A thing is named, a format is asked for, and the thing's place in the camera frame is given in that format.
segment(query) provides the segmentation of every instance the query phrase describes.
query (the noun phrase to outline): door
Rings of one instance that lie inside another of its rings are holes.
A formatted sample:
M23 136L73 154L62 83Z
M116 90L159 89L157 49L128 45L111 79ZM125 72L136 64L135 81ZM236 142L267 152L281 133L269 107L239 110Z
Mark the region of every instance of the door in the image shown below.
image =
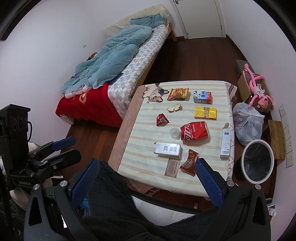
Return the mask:
M215 0L174 0L189 39L223 37Z

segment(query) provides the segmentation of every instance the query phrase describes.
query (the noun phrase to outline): power outlet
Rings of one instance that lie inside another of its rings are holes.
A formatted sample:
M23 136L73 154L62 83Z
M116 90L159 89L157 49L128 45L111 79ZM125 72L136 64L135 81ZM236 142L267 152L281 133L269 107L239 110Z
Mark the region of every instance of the power outlet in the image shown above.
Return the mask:
M289 152L286 155L286 167L294 165L294 151Z
M290 125L288 125L284 129L284 135L285 135L285 140L288 140L291 137L291 130L290 130Z
M284 114L286 113L284 104L281 104L281 106L279 107L279 114L281 115L281 117L284 116Z
M283 128L287 127L289 125L289 120L288 120L288 114L284 114L281 118L281 123L283 125Z
M286 140L286 153L293 151L293 140L292 137Z

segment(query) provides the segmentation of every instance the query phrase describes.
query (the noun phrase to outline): white plastic bag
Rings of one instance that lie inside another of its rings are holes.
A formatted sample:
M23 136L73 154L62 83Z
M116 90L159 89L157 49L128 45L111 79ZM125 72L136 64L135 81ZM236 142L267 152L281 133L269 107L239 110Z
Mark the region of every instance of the white plastic bag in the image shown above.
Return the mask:
M261 115L253 106L249 108L246 103L237 103L232 115L234 131L243 146L261 138L264 115Z

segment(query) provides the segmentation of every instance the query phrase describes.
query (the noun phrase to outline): trash can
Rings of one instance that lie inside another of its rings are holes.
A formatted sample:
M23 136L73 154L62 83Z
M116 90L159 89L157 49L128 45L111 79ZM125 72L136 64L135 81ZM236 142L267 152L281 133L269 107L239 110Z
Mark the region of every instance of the trash can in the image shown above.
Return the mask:
M259 139L249 142L242 153L241 168L248 182L265 182L274 168L274 154L270 145Z

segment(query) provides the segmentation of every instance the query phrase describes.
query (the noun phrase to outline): blue pillow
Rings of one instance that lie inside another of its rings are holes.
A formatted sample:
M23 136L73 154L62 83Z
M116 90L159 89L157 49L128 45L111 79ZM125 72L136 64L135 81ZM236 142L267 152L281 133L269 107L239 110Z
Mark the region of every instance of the blue pillow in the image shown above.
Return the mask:
M151 28L156 28L159 25L165 24L165 23L166 23L166 19L163 18L160 14L143 16L143 17L131 19L131 24L143 25L143 26L148 26Z

